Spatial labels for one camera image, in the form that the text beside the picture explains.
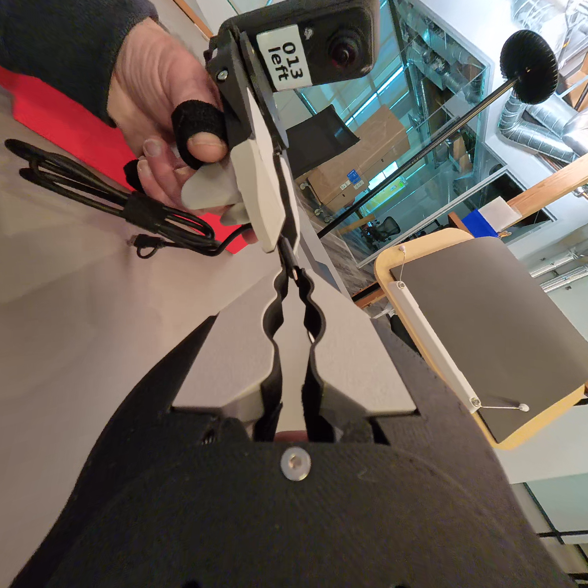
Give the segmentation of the cardboard box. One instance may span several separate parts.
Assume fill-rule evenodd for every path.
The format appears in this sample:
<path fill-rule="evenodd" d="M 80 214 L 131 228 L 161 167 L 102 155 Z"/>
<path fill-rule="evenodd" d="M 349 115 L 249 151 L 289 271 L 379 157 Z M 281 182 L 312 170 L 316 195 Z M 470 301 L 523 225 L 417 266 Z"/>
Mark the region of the cardboard box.
<path fill-rule="evenodd" d="M 356 131 L 358 143 L 308 174 L 306 183 L 322 209 L 336 213 L 352 204 L 369 182 L 410 149 L 407 131 L 386 106 Z"/>

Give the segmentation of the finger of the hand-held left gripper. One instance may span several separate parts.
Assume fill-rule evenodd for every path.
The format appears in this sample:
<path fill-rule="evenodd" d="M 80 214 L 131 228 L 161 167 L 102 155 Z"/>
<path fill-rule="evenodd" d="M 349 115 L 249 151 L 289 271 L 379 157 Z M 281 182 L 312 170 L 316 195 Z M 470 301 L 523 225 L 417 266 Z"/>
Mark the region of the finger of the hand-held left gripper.
<path fill-rule="evenodd" d="M 252 135 L 231 150 L 231 162 L 252 229 L 265 253 L 275 250 L 282 231 L 282 198 L 273 143 L 258 103 L 246 90 Z"/>
<path fill-rule="evenodd" d="M 287 149 L 289 140 L 286 128 L 280 118 L 278 108 L 274 99 L 272 91 L 265 91 L 265 103 L 268 107 L 269 116 L 272 118 L 273 126 L 277 132 L 279 139 L 279 170 L 282 173 L 282 178 L 285 181 L 285 211 L 286 220 L 283 226 L 283 233 L 289 241 L 293 251 L 299 250 L 300 243 L 300 215 L 298 208 L 298 200 L 296 197 L 295 183 L 290 169 Z"/>

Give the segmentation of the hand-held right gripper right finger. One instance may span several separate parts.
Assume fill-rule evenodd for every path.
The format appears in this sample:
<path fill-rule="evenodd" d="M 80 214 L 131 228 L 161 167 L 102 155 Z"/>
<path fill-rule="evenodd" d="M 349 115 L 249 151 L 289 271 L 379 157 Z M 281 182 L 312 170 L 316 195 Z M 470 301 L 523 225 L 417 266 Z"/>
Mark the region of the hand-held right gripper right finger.
<path fill-rule="evenodd" d="M 311 348 L 302 387 L 309 435 L 414 414 L 416 405 L 369 316 L 317 274 L 298 274 Z"/>

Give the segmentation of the white tablet stand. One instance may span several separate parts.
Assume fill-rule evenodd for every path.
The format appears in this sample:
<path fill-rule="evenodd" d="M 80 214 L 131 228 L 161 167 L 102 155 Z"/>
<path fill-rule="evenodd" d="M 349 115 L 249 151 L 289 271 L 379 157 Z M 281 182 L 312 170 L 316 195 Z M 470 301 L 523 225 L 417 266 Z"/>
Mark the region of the white tablet stand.
<path fill-rule="evenodd" d="M 490 444 L 512 450 L 587 384 L 587 341 L 498 238 L 459 229 L 384 249 L 376 280 Z"/>

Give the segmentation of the silver air duct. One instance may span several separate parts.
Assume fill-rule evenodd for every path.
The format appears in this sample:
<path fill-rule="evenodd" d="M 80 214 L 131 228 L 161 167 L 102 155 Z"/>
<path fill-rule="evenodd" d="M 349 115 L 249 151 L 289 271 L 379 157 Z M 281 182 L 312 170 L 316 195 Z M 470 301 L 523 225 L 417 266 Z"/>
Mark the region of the silver air duct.
<path fill-rule="evenodd" d="M 564 164 L 587 155 L 587 108 L 578 112 L 556 94 L 529 105 L 511 92 L 497 127 L 505 140 Z"/>

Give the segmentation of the red plastic bin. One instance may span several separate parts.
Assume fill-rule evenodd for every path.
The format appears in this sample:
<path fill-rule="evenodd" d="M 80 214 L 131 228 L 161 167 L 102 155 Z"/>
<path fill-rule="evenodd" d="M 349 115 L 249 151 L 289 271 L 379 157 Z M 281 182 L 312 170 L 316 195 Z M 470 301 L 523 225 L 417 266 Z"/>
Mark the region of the red plastic bin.
<path fill-rule="evenodd" d="M 124 165 L 136 159 L 118 128 L 35 77 L 1 68 L 1 87 L 13 96 L 13 118 L 127 191 Z"/>

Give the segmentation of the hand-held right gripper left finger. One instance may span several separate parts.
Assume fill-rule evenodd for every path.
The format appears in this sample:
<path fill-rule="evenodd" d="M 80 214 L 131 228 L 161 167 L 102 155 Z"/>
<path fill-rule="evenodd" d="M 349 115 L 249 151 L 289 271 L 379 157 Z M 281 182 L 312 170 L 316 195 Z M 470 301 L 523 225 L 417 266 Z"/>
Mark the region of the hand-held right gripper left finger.
<path fill-rule="evenodd" d="M 174 409 L 235 418 L 255 440 L 274 439 L 282 410 L 275 334 L 288 281 L 286 272 L 271 272 L 216 315 Z"/>

